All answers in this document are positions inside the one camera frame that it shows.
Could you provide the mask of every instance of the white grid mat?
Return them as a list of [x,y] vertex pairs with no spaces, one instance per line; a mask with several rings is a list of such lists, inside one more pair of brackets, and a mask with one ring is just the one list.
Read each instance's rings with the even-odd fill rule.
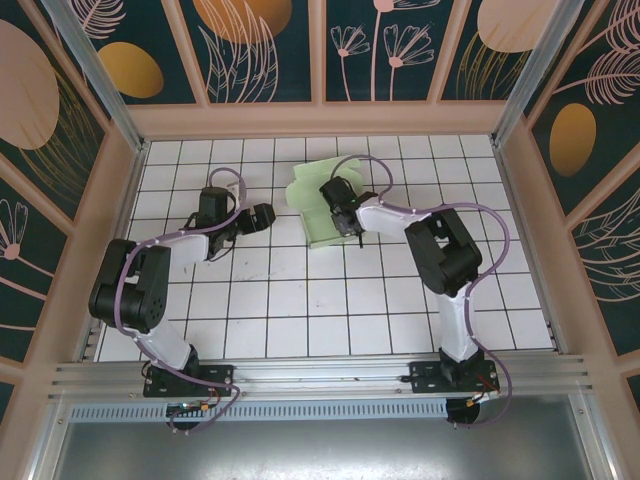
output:
[[[507,221],[511,251],[475,294],[476,330],[496,350],[551,349],[522,244],[486,136],[378,136],[155,142],[145,167],[129,238],[182,227],[217,167],[239,170],[250,204],[272,203],[269,231],[239,237],[226,257],[172,272],[167,315],[203,359],[400,354],[437,351],[438,306],[423,288],[409,248],[365,235],[357,245],[308,250],[301,222],[285,202],[293,166],[369,153],[384,159],[395,188],[387,200],[430,207],[478,202]],[[365,184],[380,189],[384,171],[363,162]],[[233,177],[216,177],[225,185]],[[491,217],[460,212],[486,269],[502,249]],[[137,348],[103,329],[99,361],[138,360]]]

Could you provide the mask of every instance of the green sponge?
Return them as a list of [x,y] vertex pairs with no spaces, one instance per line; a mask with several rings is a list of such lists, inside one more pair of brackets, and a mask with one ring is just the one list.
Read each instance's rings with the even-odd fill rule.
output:
[[[293,167],[295,180],[287,187],[285,198],[289,207],[300,212],[307,244],[311,248],[339,245],[352,240],[342,237],[333,226],[329,206],[320,193],[320,187],[330,179],[331,172],[342,158],[344,157]],[[336,172],[336,175],[351,183],[356,195],[361,195],[364,190],[362,175],[354,170],[359,167],[360,160],[354,158],[343,163]]]

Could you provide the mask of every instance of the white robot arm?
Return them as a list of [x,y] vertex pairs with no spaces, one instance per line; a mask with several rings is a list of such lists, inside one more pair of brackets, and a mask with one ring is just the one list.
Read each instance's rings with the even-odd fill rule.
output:
[[[228,201],[236,203],[230,190],[206,187],[200,194],[198,212],[193,213],[185,230],[202,231],[220,225],[234,213]],[[255,205],[240,212],[235,221],[209,234],[192,233],[158,242],[136,255],[126,272],[122,291],[120,317],[123,328],[133,334],[135,342],[152,356],[154,366],[160,362],[198,377],[197,351],[173,328],[165,315],[170,269],[180,269],[197,262],[214,260],[225,241],[269,228],[275,221],[273,207]],[[113,240],[107,247],[102,266],[89,299],[89,312],[107,325],[115,327],[115,293],[129,253],[136,243]]]
[[[366,200],[357,209],[356,215],[365,232],[378,232],[403,242],[407,242],[406,230],[411,225],[422,222],[430,216],[399,213],[381,205],[377,197]],[[460,288],[455,296],[436,294],[442,333],[440,345],[444,353],[456,362],[468,360],[478,351],[478,347],[469,337],[465,325],[465,287]],[[471,308],[471,322],[473,325],[473,308]]]
[[[465,318],[465,295],[470,282],[478,278],[482,255],[455,210],[434,214],[402,213],[388,208],[372,192],[357,196],[351,184],[333,177],[320,193],[342,236],[360,237],[378,232],[408,244],[418,274],[438,299],[441,322],[441,370],[451,385],[459,386],[484,361],[469,336]],[[473,309],[469,311],[473,322]]]

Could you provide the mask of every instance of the ventilation slot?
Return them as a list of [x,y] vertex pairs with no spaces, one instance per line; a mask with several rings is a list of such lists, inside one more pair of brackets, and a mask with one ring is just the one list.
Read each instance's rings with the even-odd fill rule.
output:
[[[166,422],[167,404],[86,404],[71,411],[72,423]],[[218,409],[180,414],[175,421],[201,421]],[[220,421],[366,420],[446,417],[445,399],[239,402]]]

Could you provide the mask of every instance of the metal base plate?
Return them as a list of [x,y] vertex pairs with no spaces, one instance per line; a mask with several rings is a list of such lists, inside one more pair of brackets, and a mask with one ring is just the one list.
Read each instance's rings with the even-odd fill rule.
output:
[[[202,365],[200,379],[213,383],[233,383],[233,365]],[[217,388],[221,397],[230,397],[231,389]],[[184,398],[211,396],[204,385],[187,382],[170,372],[157,367],[149,367],[145,378],[143,396],[146,398]]]
[[496,390],[500,389],[500,382],[496,374],[496,365],[491,360],[483,360],[473,371],[466,374],[461,382],[460,387],[456,388],[440,373],[439,361],[436,362],[412,362],[409,364],[409,372],[411,379],[411,389],[413,393],[443,393],[443,392],[481,392],[487,389],[487,386],[480,380],[492,385]]

